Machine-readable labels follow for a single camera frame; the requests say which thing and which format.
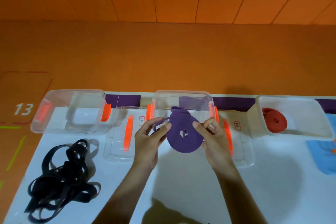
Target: person's left hand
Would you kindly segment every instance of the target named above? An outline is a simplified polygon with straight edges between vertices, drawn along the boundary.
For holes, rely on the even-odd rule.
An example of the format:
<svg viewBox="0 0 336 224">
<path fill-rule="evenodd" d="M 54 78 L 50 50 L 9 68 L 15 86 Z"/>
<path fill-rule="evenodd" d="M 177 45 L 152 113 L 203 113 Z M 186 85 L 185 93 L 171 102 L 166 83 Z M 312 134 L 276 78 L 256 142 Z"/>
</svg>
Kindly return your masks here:
<svg viewBox="0 0 336 224">
<path fill-rule="evenodd" d="M 134 165 L 144 165 L 154 169 L 158 162 L 158 148 L 166 139 L 166 133 L 171 128 L 171 123 L 162 126 L 155 134 L 149 136 L 148 133 L 155 123 L 163 120 L 163 117 L 147 120 L 136 132 Z"/>
</svg>

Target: hand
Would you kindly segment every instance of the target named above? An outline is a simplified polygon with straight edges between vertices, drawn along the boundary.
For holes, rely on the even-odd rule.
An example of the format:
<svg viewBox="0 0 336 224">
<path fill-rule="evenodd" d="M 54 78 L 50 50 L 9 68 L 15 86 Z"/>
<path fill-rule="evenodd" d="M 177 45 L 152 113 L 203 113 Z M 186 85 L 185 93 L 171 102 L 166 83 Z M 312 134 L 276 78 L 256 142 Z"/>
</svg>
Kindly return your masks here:
<svg viewBox="0 0 336 224">
<path fill-rule="evenodd" d="M 166 133 L 171 128 L 171 123 L 162 126 L 155 134 L 149 136 L 148 133 L 155 123 L 163 120 L 163 117 L 147 120 L 142 127 L 136 132 L 135 139 L 135 156 L 133 165 L 144 165 L 151 170 L 154 169 L 158 162 L 158 148 L 166 139 Z"/>
<path fill-rule="evenodd" d="M 210 118 L 203 125 L 196 121 L 192 125 L 204 137 L 202 146 L 207 160 L 215 173 L 226 175 L 227 172 L 235 170 L 236 167 L 230 156 L 224 129 L 220 127 L 218 122 L 214 118 Z"/>
</svg>

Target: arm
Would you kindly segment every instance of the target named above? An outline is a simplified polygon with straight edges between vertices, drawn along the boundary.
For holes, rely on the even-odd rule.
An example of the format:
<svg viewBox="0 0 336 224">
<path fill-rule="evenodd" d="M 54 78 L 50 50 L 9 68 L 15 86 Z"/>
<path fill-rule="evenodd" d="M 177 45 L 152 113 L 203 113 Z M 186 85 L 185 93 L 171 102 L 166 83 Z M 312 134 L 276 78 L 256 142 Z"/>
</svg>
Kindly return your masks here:
<svg viewBox="0 0 336 224">
<path fill-rule="evenodd" d="M 229 154 L 225 132 L 214 118 L 193 123 L 204 137 L 208 162 L 219 181 L 232 224 L 267 224 Z"/>
<path fill-rule="evenodd" d="M 171 123 L 152 136 L 148 133 L 163 118 L 148 120 L 135 134 L 135 156 L 131 169 L 99 213 L 94 224 L 129 223 L 146 182 L 158 162 L 158 148 L 165 140 Z"/>
</svg>

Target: number 13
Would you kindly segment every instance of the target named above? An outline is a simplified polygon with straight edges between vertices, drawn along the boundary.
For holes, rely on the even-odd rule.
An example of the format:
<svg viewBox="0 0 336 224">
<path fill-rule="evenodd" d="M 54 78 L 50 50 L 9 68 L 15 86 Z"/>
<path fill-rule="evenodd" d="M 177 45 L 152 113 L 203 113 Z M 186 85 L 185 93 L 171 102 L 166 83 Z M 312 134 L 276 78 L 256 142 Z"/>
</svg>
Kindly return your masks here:
<svg viewBox="0 0 336 224">
<path fill-rule="evenodd" d="M 14 113 L 14 115 L 18 115 L 19 114 L 19 112 L 21 110 L 21 107 L 23 106 L 23 103 L 18 104 L 16 106 L 17 106 L 17 109 L 16 109 L 16 112 Z M 30 114 L 34 105 L 33 104 L 26 104 L 26 106 L 28 106 L 25 109 L 27 112 L 23 112 L 23 113 L 21 113 L 21 115 L 28 115 L 28 114 Z"/>
</svg>

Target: yellow-green line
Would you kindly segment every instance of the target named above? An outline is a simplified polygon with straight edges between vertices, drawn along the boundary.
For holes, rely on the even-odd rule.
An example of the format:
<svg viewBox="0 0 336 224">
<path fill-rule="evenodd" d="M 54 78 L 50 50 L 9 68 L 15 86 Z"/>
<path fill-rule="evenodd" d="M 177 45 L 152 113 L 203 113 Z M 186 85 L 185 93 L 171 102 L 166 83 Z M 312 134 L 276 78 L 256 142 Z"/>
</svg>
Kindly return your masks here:
<svg viewBox="0 0 336 224">
<path fill-rule="evenodd" d="M 22 146 L 22 144 L 23 144 L 23 141 L 25 140 L 25 136 L 20 140 L 20 142 L 19 142 L 19 146 L 17 147 L 17 149 L 16 149 L 16 151 L 15 151 L 15 153 L 14 153 L 14 155 L 13 155 L 13 158 L 12 158 L 12 160 L 10 161 L 10 163 L 9 163 L 9 165 L 8 165 L 8 167 L 7 167 L 7 169 L 6 169 L 6 171 L 9 171 L 10 169 L 11 169 L 11 167 L 12 167 L 12 165 L 13 165 L 13 163 L 14 163 L 14 161 L 15 161 L 15 159 L 16 159 L 16 156 L 18 155 L 18 153 L 19 153 L 19 150 L 20 150 L 20 148 L 21 148 L 21 146 Z"/>
<path fill-rule="evenodd" d="M 0 128 L 4 128 L 4 129 L 18 129 L 18 128 L 21 128 L 21 127 L 14 127 L 14 126 L 0 126 Z"/>
</svg>

